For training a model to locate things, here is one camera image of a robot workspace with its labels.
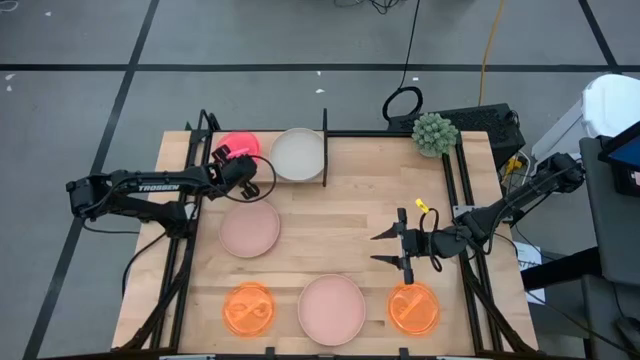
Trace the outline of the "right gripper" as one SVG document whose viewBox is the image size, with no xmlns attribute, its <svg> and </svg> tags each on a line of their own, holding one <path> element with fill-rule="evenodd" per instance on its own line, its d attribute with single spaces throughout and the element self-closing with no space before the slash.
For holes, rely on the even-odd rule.
<svg viewBox="0 0 640 360">
<path fill-rule="evenodd" d="M 427 214 L 422 214 L 419 219 L 419 230 L 428 232 L 424 229 L 424 220 L 427 215 L 433 213 L 435 215 L 433 228 L 430 231 L 432 233 L 431 245 L 432 245 L 432 255 L 427 256 L 431 262 L 432 267 L 437 271 L 442 271 L 441 262 L 437 259 L 437 256 L 440 255 L 436 243 L 436 232 L 438 231 L 440 214 L 436 209 L 431 209 L 431 211 Z M 415 234 L 414 231 L 416 229 L 409 229 L 407 227 L 408 224 L 408 216 L 407 212 L 404 208 L 398 209 L 399 222 L 394 222 L 392 226 L 382 232 L 379 235 L 372 237 L 372 240 L 380 240 L 380 239 L 394 239 L 399 236 L 401 241 L 401 249 L 402 256 L 391 256 L 391 255 L 371 255 L 370 258 L 378 261 L 382 261 L 388 264 L 395 266 L 397 269 L 403 271 L 404 283 L 406 285 L 412 285 L 415 282 L 414 272 L 411 265 L 411 259 L 413 257 L 418 258 L 414 255 L 414 251 L 416 250 L 415 243 Z"/>
</svg>

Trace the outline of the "pink translucent plastic plate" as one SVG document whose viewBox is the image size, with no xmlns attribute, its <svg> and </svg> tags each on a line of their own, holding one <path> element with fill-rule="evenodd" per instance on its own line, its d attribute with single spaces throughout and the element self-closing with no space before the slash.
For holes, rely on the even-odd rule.
<svg viewBox="0 0 640 360">
<path fill-rule="evenodd" d="M 217 142 L 216 147 L 226 146 L 229 150 L 229 157 L 234 158 L 241 155 L 260 155 L 261 143 L 251 132 L 236 131 L 223 135 Z"/>
</svg>

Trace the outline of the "orange translucent plastic plate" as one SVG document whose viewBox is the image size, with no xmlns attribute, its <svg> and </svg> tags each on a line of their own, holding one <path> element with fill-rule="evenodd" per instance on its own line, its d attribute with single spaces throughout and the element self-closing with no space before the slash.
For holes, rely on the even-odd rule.
<svg viewBox="0 0 640 360">
<path fill-rule="evenodd" d="M 257 282 L 244 282 L 225 296 L 221 310 L 227 329 L 239 337 L 257 337 L 272 325 L 276 305 L 271 291 Z"/>
<path fill-rule="evenodd" d="M 432 333 L 440 322 L 440 304 L 427 285 L 398 284 L 386 301 L 388 320 L 404 335 L 418 337 Z"/>
</svg>

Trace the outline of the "white ceramic plate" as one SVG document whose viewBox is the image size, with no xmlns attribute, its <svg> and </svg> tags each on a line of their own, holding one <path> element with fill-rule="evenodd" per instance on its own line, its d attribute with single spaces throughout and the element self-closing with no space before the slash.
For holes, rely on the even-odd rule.
<svg viewBox="0 0 640 360">
<path fill-rule="evenodd" d="M 306 128 L 289 129 L 273 141 L 269 158 L 281 178 L 310 181 L 324 169 L 323 137 Z"/>
</svg>

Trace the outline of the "wooden shelf with black posts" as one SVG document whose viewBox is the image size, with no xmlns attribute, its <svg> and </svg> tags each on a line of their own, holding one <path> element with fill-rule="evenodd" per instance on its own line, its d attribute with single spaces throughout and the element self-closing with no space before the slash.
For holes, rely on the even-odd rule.
<svg viewBox="0 0 640 360">
<path fill-rule="evenodd" d="M 266 158 L 270 163 L 270 149 L 272 146 L 273 141 L 276 139 L 276 137 L 280 134 L 282 134 L 283 132 L 285 132 L 287 130 L 281 130 L 281 131 L 276 131 L 276 130 L 248 130 L 248 132 L 253 133 L 258 140 L 261 143 L 261 154 L 260 156 Z M 327 109 L 323 110 L 322 113 L 322 126 L 320 130 L 312 130 L 315 131 L 317 133 L 319 133 L 322 137 L 323 137 L 323 142 L 324 142 L 324 169 L 322 170 L 322 172 L 316 176 L 315 178 L 313 178 L 310 181 L 303 181 L 303 182 L 296 182 L 296 181 L 290 181 L 290 180 L 286 180 L 281 178 L 277 173 L 276 170 L 272 171 L 269 167 L 268 164 L 265 164 L 262 160 L 258 160 L 258 172 L 256 174 L 256 176 L 253 178 L 253 181 L 256 183 L 269 183 L 272 180 L 273 174 L 276 174 L 277 176 L 277 182 L 278 183 L 319 183 L 322 184 L 323 186 L 326 185 L 326 175 L 328 172 L 328 114 L 327 114 Z"/>
</svg>

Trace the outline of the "green potted plant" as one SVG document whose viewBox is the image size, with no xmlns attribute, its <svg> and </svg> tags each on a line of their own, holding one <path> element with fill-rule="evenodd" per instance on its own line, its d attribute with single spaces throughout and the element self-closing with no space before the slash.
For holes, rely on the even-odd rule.
<svg viewBox="0 0 640 360">
<path fill-rule="evenodd" d="M 426 113 L 413 123 L 412 139 L 418 152 L 425 157 L 449 154 L 457 142 L 459 130 L 450 119 L 439 113 Z"/>
</svg>

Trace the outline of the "white paper sheet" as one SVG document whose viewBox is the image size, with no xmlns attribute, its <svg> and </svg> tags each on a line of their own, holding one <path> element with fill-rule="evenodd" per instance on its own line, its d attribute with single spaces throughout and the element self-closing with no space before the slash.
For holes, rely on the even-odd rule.
<svg viewBox="0 0 640 360">
<path fill-rule="evenodd" d="M 520 271 L 533 268 L 542 264 L 540 248 L 529 244 L 515 242 L 517 259 Z M 526 299 L 531 304 L 543 305 L 545 303 L 545 290 L 526 290 Z"/>
</svg>

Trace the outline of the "black perforated computer case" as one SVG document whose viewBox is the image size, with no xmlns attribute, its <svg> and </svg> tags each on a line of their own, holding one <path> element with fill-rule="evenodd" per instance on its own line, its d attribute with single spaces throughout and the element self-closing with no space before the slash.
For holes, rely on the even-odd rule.
<svg viewBox="0 0 640 360">
<path fill-rule="evenodd" d="M 465 131 L 486 132 L 497 169 L 525 145 L 518 114 L 505 103 L 432 113 L 450 119 L 459 134 Z M 388 122 L 388 131 L 409 133 L 411 138 L 413 123 L 423 114 L 426 113 L 419 113 L 417 107 L 402 116 L 390 116 L 387 105 L 382 110 L 383 118 Z"/>
</svg>

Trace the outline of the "grey desk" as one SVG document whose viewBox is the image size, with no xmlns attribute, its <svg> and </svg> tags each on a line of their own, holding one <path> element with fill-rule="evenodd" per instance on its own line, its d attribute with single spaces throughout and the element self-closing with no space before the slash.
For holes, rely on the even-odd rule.
<svg viewBox="0 0 640 360">
<path fill-rule="evenodd" d="M 582 278 L 591 353 L 597 360 L 640 360 L 640 198 L 621 195 L 601 141 L 579 141 L 600 273 Z"/>
</svg>

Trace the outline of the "laptop with blue screen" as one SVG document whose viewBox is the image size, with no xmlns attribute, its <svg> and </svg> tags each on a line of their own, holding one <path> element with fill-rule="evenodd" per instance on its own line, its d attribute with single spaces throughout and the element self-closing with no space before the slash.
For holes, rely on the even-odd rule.
<svg viewBox="0 0 640 360">
<path fill-rule="evenodd" d="M 640 171 L 640 135 L 607 139 L 598 159 L 610 165 Z"/>
</svg>

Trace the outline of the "white bin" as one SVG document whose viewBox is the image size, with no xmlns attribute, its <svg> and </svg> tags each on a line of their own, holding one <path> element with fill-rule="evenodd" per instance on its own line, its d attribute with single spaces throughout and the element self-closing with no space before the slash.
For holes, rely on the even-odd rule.
<svg viewBox="0 0 640 360">
<path fill-rule="evenodd" d="M 555 153 L 579 159 L 579 141 L 615 137 L 640 121 L 640 80 L 606 74 L 591 81 L 577 102 L 538 140 L 531 150 L 537 163 Z"/>
</svg>

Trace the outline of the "black aluminium rig frame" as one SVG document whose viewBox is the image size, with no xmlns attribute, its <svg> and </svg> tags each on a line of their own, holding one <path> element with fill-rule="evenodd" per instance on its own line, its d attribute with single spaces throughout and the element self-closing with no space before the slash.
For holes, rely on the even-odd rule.
<svg viewBox="0 0 640 360">
<path fill-rule="evenodd" d="M 371 255 L 395 255 L 396 240 L 372 240 L 405 208 L 411 226 L 419 224 L 420 198 L 451 221 L 452 200 L 463 191 L 455 162 L 428 159 L 417 153 L 407 135 L 374 130 L 333 130 L 328 136 L 326 185 L 280 183 L 268 200 L 281 220 L 278 241 L 265 254 L 248 259 L 227 252 L 219 241 L 219 226 L 232 208 L 228 199 L 204 201 L 187 285 L 167 309 L 152 340 L 155 347 L 181 353 L 261 355 L 273 348 L 279 355 L 326 354 L 309 338 L 298 319 L 298 299 L 305 286 L 324 274 L 350 278 L 362 291 L 366 319 L 358 335 L 337 346 L 338 355 L 471 355 L 478 348 L 504 349 L 482 308 L 469 311 L 457 259 L 436 272 L 429 260 L 414 261 L 415 277 L 437 295 L 440 322 L 419 337 L 407 336 L 390 323 L 386 301 L 402 280 L 391 265 Z M 257 282 L 272 293 L 276 314 L 261 336 L 232 334 L 221 310 L 226 294 L 244 282 Z"/>
</svg>

